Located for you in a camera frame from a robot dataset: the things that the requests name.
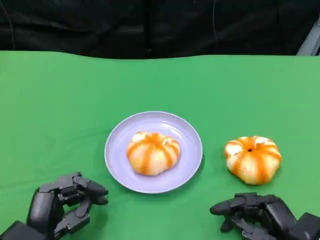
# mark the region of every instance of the plate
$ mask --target plate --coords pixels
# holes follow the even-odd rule
[[[133,171],[126,155],[132,137],[139,131],[169,135],[180,144],[181,155],[170,169],[157,176]],[[104,148],[105,164],[124,187],[144,194],[159,194],[185,184],[198,170],[203,147],[197,131],[179,116],[162,111],[147,111],[120,122],[110,133]]]

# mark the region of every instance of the green tablecloth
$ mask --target green tablecloth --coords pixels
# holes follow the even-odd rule
[[[109,189],[109,204],[66,239],[240,239],[220,233],[209,208],[234,193],[275,194],[298,218],[320,215],[320,58],[197,56],[110,60],[53,52],[0,52],[0,232],[25,221],[37,186],[82,171]],[[104,146],[113,127],[143,111],[181,116],[198,131],[205,160],[184,186],[145,195],[118,184]],[[248,186],[226,168],[224,145],[273,139],[282,166]]]

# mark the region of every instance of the black background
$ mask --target black background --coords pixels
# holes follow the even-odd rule
[[[115,59],[295,55],[320,13],[320,0],[2,2],[16,50]],[[0,9],[0,50],[12,48],[8,18]]]

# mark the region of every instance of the pumpkin-shaped bun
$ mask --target pumpkin-shaped bun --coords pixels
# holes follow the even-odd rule
[[[277,145],[262,136],[243,136],[229,141],[224,148],[226,166],[246,184],[269,182],[281,163]]]
[[[177,163],[180,145],[170,136],[140,131],[130,141],[126,156],[135,172],[154,176]]]

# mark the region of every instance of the plate rim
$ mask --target plate rim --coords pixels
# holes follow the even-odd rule
[[[120,180],[118,180],[118,179],[115,177],[113,171],[111,171],[111,168],[110,168],[110,166],[108,165],[108,162],[107,162],[107,145],[108,145],[108,142],[109,142],[111,136],[113,135],[114,131],[115,131],[122,123],[124,123],[124,122],[127,121],[128,119],[131,119],[131,118],[136,117],[136,116],[138,116],[138,115],[150,114],[150,113],[151,113],[151,114],[155,113],[155,114],[171,115],[171,116],[173,116],[173,117],[175,117],[175,118],[178,118],[178,119],[184,121],[184,122],[185,122],[187,125],[189,125],[189,127],[191,127],[191,129],[195,132],[195,134],[196,134],[196,136],[197,136],[197,139],[198,139],[198,141],[199,141],[199,143],[200,143],[200,161],[199,161],[198,165],[194,168],[194,171],[192,172],[192,174],[191,174],[188,178],[186,178],[186,180],[182,181],[179,185],[177,185],[177,186],[175,186],[175,187],[173,187],[173,188],[167,189],[167,190],[163,190],[163,191],[152,191],[152,190],[145,191],[145,190],[135,189],[134,187],[128,187],[128,186],[126,186],[124,183],[122,183]],[[143,112],[138,112],[138,113],[135,113],[135,114],[133,114],[133,115],[131,115],[131,116],[128,116],[127,118],[125,118],[124,120],[122,120],[121,122],[119,122],[119,123],[112,129],[112,131],[110,132],[109,136],[108,136],[107,139],[106,139],[106,142],[105,142],[105,145],[104,145],[104,153],[103,153],[103,155],[104,155],[104,162],[105,162],[105,165],[106,165],[109,173],[110,173],[111,176],[112,176],[119,184],[121,184],[123,187],[125,187],[125,188],[127,188],[127,189],[130,189],[130,190],[132,190],[132,191],[134,191],[134,192],[142,193],[142,194],[162,194],[162,193],[167,193],[167,192],[170,192],[170,191],[172,191],[172,190],[175,190],[175,189],[180,188],[182,185],[186,184],[186,183],[196,174],[196,172],[198,171],[198,169],[199,169],[199,167],[200,167],[200,165],[201,165],[201,163],[202,163],[202,160],[203,160],[203,144],[202,144],[201,138],[200,138],[197,130],[196,130],[187,120],[183,119],[182,117],[180,117],[180,116],[178,116],[178,115],[175,115],[175,114],[173,114],[173,113],[170,113],[170,112],[166,112],[166,111],[143,111]]]

